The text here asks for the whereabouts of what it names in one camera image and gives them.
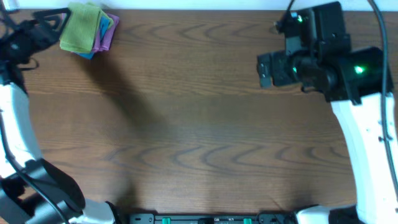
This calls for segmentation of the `green microfiber cloth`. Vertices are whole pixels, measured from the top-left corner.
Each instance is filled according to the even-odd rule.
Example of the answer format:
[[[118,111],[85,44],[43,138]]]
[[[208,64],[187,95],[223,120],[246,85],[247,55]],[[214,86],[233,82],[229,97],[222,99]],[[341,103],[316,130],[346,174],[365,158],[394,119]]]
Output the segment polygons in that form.
[[[68,8],[71,16],[61,35],[60,48],[70,52],[90,53],[101,20],[101,9],[94,4],[80,2],[71,2]]]

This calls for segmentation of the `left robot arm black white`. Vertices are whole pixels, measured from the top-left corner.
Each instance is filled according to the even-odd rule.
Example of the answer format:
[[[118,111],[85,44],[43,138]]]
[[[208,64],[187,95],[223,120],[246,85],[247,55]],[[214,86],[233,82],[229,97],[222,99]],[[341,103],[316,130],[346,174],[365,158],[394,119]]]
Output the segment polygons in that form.
[[[120,223],[110,202],[84,197],[73,178],[44,156],[30,122],[22,73],[31,56],[58,42],[67,8],[38,11],[16,24],[5,8],[1,22],[1,218],[8,223]]]

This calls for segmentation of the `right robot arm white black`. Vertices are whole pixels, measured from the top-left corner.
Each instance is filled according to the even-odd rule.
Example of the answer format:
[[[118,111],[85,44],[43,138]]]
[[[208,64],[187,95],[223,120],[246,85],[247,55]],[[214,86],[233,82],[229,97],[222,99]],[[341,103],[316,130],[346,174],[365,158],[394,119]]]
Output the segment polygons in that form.
[[[395,100],[383,52],[377,47],[338,52],[313,62],[307,52],[257,58],[260,86],[300,83],[324,95],[345,137],[356,186],[352,222],[397,223]]]

